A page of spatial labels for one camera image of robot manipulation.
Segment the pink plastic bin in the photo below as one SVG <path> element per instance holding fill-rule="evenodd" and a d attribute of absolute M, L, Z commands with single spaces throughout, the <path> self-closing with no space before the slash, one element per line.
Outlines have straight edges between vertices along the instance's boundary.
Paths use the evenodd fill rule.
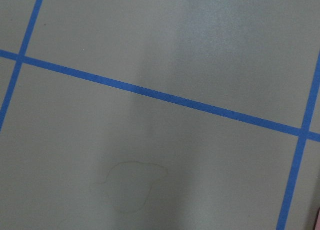
<path fill-rule="evenodd" d="M 317 211 L 317 216 L 315 219 L 313 230 L 320 230 L 320 209 Z"/>

